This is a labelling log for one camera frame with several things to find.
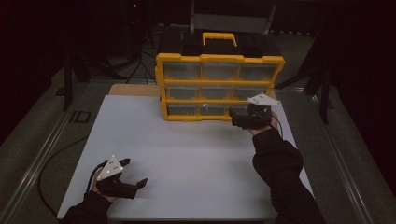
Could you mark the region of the aluminium floor rail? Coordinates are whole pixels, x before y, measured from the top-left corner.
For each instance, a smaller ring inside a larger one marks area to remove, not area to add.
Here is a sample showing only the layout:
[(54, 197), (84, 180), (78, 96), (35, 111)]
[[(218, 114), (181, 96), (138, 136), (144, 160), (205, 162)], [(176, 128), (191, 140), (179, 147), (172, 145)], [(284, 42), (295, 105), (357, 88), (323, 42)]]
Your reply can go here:
[(78, 84), (67, 108), (63, 97), (44, 94), (0, 146), (0, 224), (12, 224), (86, 89)]
[(331, 99), (329, 123), (325, 124), (318, 113), (318, 97), (309, 97), (309, 103), (330, 145), (330, 154), (358, 223), (391, 224), (396, 220), (394, 197), (343, 104), (335, 97)]

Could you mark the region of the black tripod stand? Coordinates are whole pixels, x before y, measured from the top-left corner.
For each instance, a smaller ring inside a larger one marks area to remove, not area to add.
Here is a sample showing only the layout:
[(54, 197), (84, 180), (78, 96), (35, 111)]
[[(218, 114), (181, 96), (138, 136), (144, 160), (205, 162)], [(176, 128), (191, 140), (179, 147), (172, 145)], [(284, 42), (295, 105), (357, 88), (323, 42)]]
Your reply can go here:
[(60, 95), (64, 98), (66, 111), (73, 101), (72, 74), (75, 74), (80, 82), (88, 82), (91, 78), (87, 69), (88, 56), (77, 49), (68, 49), (64, 54), (64, 87)]
[(315, 38), (310, 50), (304, 58), (304, 61), (297, 74), (286, 81), (275, 85), (276, 89), (284, 89), (291, 84), (309, 77), (305, 84), (304, 93), (314, 96), (318, 90), (321, 90), (319, 100), (319, 114), (325, 124), (328, 124), (328, 105), (331, 86), (331, 69), (329, 66), (329, 58), (332, 51), (326, 46), (330, 34), (321, 30)]

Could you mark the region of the white table cover sheet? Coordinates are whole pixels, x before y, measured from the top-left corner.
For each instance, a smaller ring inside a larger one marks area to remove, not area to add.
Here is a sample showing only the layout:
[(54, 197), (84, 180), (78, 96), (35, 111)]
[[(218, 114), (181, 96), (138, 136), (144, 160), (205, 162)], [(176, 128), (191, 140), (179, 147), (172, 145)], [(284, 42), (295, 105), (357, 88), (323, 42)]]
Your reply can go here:
[(252, 165), (249, 132), (228, 121), (166, 121), (156, 97), (108, 95), (93, 124), (58, 212), (81, 202), (92, 170), (128, 158), (121, 181), (148, 181), (134, 199), (118, 199), (113, 220), (268, 220), (270, 190)]

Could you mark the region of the yellow black organizer cabinet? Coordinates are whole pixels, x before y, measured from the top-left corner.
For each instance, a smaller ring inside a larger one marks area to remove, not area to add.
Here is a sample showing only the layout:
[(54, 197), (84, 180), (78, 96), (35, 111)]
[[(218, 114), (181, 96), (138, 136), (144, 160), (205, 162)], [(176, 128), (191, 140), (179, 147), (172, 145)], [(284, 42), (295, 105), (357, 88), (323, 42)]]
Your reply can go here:
[(276, 44), (267, 35), (209, 33), (187, 34), (183, 32), (164, 33), (156, 56), (155, 75), (160, 86), (160, 109), (166, 120), (229, 120), (223, 119), (182, 119), (169, 118), (163, 109), (163, 64), (165, 62), (235, 62), (235, 63), (273, 63), (277, 66), (276, 75), (271, 81), (270, 91), (265, 93), (275, 99), (273, 88), (277, 75), (284, 67), (285, 60)]

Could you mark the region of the person's left hand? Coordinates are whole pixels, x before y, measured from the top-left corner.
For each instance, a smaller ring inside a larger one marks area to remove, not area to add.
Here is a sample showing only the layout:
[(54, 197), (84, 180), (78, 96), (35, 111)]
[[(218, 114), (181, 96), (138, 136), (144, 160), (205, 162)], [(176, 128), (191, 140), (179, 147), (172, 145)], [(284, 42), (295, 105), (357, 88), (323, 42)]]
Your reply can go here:
[(99, 188), (97, 188), (97, 177), (99, 176), (99, 174), (101, 173), (103, 167), (99, 167), (98, 169), (95, 170), (94, 176), (92, 178), (92, 182), (91, 182), (91, 191), (95, 192), (96, 194), (104, 197), (106, 200), (108, 200), (111, 203), (114, 203), (118, 198), (117, 197), (111, 197), (111, 196), (107, 196), (105, 194), (103, 194)]

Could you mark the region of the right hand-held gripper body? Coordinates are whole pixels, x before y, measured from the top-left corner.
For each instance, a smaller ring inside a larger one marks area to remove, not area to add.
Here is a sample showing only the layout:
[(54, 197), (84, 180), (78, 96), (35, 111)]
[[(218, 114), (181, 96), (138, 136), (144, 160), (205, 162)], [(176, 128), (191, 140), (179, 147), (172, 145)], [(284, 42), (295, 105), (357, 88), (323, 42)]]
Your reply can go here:
[(281, 103), (270, 96), (260, 93), (247, 98), (247, 114), (240, 119), (246, 119), (248, 127), (243, 129), (261, 129), (271, 124), (272, 107)]

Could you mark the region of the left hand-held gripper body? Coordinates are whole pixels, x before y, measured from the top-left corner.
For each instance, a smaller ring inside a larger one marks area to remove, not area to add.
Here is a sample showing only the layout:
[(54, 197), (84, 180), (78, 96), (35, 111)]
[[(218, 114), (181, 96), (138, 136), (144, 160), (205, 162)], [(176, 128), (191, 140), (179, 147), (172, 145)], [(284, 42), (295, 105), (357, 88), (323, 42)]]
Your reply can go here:
[(97, 188), (107, 196), (133, 199), (137, 193), (136, 186), (120, 181), (124, 167), (115, 156), (112, 156), (97, 177)]

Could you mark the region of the grey metal chair frame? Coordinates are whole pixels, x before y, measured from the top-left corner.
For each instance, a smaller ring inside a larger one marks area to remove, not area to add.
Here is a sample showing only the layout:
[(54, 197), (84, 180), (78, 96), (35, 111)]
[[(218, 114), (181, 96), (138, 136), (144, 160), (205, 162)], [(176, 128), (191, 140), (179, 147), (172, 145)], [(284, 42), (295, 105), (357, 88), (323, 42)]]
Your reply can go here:
[(189, 25), (189, 32), (191, 34), (194, 34), (196, 31), (215, 31), (267, 35), (270, 31), (271, 24), (276, 13), (275, 4), (270, 6), (268, 14), (263, 18), (203, 14), (198, 13), (195, 7), (196, 0), (191, 0)]

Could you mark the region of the clear plastic storage drawer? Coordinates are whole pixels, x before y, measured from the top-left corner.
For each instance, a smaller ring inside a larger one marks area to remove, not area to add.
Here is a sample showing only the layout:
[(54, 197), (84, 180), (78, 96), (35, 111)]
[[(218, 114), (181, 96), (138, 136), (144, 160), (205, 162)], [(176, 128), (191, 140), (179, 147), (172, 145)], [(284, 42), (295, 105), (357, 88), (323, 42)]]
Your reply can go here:
[(234, 91), (233, 98), (236, 100), (246, 100), (249, 97), (258, 95), (259, 93), (266, 93), (265, 87), (237, 87)]

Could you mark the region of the group of clear drawers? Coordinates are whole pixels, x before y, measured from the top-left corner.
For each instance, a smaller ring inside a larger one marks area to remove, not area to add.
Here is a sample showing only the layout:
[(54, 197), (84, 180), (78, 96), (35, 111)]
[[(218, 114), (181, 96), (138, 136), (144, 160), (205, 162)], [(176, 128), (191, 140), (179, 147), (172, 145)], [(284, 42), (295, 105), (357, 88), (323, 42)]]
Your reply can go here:
[(165, 62), (163, 109), (169, 118), (227, 118), (230, 108), (248, 105), (233, 98), (237, 87), (265, 87), (269, 92), (276, 70), (273, 63)]

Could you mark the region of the person's right hand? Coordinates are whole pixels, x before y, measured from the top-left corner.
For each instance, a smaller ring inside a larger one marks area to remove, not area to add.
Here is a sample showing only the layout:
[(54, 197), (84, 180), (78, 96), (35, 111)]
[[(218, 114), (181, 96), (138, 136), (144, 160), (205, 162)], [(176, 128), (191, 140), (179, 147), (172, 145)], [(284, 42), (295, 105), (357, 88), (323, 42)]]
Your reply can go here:
[(271, 130), (271, 129), (278, 129), (278, 119), (277, 119), (277, 114), (275, 112), (272, 113), (271, 115), (271, 124), (267, 125), (261, 129), (249, 129), (248, 132), (254, 136), (256, 134)]

